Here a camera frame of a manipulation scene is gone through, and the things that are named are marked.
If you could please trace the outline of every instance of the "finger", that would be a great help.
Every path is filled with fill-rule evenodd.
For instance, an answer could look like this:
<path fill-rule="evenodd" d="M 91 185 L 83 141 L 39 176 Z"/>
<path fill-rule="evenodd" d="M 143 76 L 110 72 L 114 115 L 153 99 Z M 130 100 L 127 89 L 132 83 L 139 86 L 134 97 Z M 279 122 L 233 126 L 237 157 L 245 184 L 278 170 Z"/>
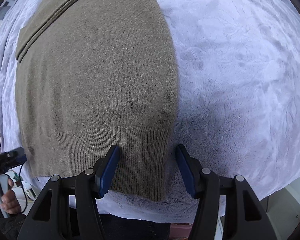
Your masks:
<path fill-rule="evenodd" d="M 8 179 L 8 184 L 10 187 L 13 187 L 14 186 L 14 182 L 12 179 Z"/>
<path fill-rule="evenodd" d="M 9 203 L 4 203 L 0 205 L 4 210 L 9 210 L 9 209 L 13 209 L 15 207 L 20 206 L 19 202 L 17 199 L 15 199 L 14 201 L 11 201 Z"/>
<path fill-rule="evenodd" d="M 21 212 L 21 207 L 19 205 L 18 207 L 8 209 L 6 212 L 9 213 L 9 214 L 18 214 L 18 213 Z"/>
<path fill-rule="evenodd" d="M 13 190 L 8 190 L 6 194 L 1 197 L 3 203 L 9 203 L 16 199 L 16 194 Z"/>

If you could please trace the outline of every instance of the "black bracket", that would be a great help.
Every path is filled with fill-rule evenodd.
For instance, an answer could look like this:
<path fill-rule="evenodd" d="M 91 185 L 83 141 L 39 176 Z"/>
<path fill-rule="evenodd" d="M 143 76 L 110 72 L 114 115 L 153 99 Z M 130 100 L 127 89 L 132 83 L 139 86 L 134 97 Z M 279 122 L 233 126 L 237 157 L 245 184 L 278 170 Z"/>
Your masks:
<path fill-rule="evenodd" d="M 80 239 L 106 239 L 95 199 L 101 199 L 108 192 L 119 159 L 120 148 L 112 145 L 104 158 L 78 176 L 62 179 L 53 175 L 34 202 L 18 240 L 73 239 L 70 195 L 76 198 Z"/>
<path fill-rule="evenodd" d="M 277 240 L 266 212 L 242 175 L 231 179 L 202 168 L 184 145 L 177 146 L 176 160 L 187 192 L 200 199 L 189 240 L 214 239 L 220 195 L 226 195 L 223 240 Z"/>

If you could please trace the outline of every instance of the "brown knit sweater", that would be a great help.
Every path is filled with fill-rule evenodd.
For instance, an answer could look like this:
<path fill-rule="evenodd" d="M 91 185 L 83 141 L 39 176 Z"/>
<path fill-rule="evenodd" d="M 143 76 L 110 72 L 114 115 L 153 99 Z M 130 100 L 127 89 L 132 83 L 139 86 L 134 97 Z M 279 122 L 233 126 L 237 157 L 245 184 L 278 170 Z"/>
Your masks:
<path fill-rule="evenodd" d="M 33 177 L 122 156 L 112 190 L 164 199 L 178 74 L 156 0 L 43 0 L 20 32 L 15 97 Z"/>

